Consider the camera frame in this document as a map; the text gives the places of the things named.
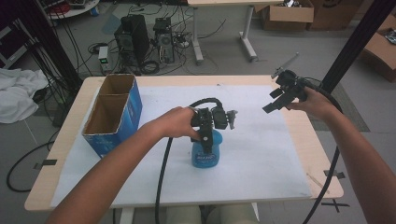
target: blue spray bottle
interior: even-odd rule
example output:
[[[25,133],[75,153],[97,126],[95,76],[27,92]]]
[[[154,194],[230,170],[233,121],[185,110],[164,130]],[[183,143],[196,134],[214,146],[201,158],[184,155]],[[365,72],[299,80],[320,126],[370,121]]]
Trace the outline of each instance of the blue spray bottle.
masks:
[[[198,168],[213,167],[219,163],[220,150],[219,145],[222,142],[221,133],[212,130],[213,146],[210,153],[205,153],[201,142],[193,142],[191,161],[192,165]]]

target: hand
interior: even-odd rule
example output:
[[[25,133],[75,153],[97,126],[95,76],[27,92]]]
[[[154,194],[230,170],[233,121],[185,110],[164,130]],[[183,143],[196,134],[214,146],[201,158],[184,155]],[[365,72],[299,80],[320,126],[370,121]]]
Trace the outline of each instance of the hand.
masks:
[[[179,106],[169,110],[150,123],[153,123],[161,130],[163,137],[188,136],[199,140],[200,135],[191,127],[193,115],[192,109]]]
[[[305,87],[307,99],[304,102],[290,103],[287,109],[303,110],[317,119],[325,120],[333,111],[338,111],[335,106],[321,93]]]

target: cardboard boxes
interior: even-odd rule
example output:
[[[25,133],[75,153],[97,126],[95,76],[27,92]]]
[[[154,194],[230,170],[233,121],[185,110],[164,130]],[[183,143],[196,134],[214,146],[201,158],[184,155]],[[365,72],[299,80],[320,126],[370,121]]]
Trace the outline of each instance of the cardboard boxes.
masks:
[[[261,12],[264,30],[303,31],[314,19],[314,6],[309,0],[300,1],[302,7],[255,6]]]
[[[344,30],[361,7],[363,0],[311,0],[315,7],[314,21],[308,30]]]
[[[103,158],[137,131],[142,102],[133,75],[108,75],[82,130],[85,140]]]
[[[396,45],[385,34],[395,29],[396,18],[389,15],[361,53],[361,59],[389,82],[396,82]]]

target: white towel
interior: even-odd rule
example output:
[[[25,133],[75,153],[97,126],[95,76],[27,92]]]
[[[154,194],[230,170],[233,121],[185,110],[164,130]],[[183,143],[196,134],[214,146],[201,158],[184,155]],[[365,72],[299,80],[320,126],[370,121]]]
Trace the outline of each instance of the white towel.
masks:
[[[35,113],[38,105],[32,98],[47,85],[41,70],[0,68],[0,123],[13,123]]]

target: desk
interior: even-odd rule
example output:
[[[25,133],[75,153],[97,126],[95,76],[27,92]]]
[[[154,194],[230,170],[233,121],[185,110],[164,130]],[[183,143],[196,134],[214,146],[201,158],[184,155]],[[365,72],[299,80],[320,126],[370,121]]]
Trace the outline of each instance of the desk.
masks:
[[[271,85],[277,84],[270,76],[176,76],[176,77],[137,77],[139,86],[200,86],[216,85]],[[64,126],[48,155],[48,160],[57,160],[53,166],[43,166],[30,192],[25,208],[29,211],[50,210],[50,202],[57,188],[59,176],[64,161],[75,142],[79,127],[87,113],[95,91],[102,85],[103,77],[85,79],[80,92],[70,109]],[[306,172],[306,178],[311,189],[312,198],[318,197],[326,176],[324,170],[330,167],[329,160],[304,112],[283,110],[282,114],[290,130],[290,136],[295,145],[300,162]],[[336,177],[332,179],[325,198],[339,198],[344,194]]]
[[[249,55],[249,59],[251,62],[257,59],[257,54],[254,51],[248,40],[248,30],[250,27],[251,16],[253,14],[253,5],[258,4],[276,4],[281,3],[283,1],[279,0],[189,0],[189,6],[193,7],[193,29],[192,29],[192,46],[194,48],[195,59],[199,64],[204,60],[204,57],[201,52],[201,48],[198,42],[198,15],[197,10],[198,7],[215,7],[215,6],[230,6],[230,5],[248,5],[247,15],[246,15],[246,23],[243,32],[239,32],[241,36],[241,40],[245,48],[247,49],[247,53]]]

